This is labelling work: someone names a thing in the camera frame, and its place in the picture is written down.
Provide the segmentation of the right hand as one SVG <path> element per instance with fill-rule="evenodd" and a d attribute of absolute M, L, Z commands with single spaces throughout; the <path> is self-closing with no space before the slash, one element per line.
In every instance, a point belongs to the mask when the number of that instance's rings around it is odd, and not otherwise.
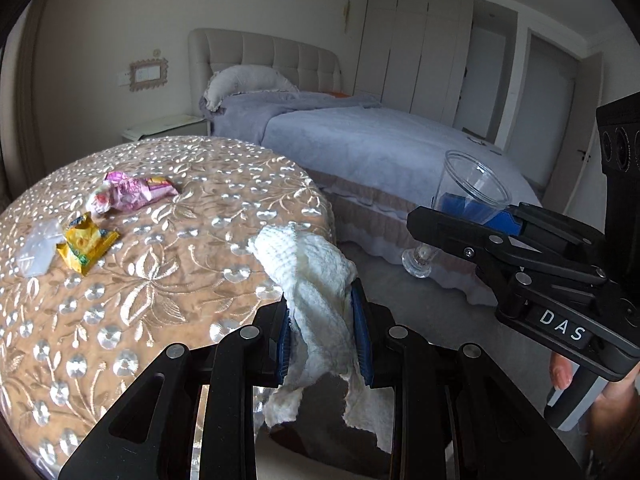
<path fill-rule="evenodd" d="M 619 382 L 609 382 L 589 409 L 586 428 L 591 473 L 619 479 L 639 459 L 639 364 Z"/>

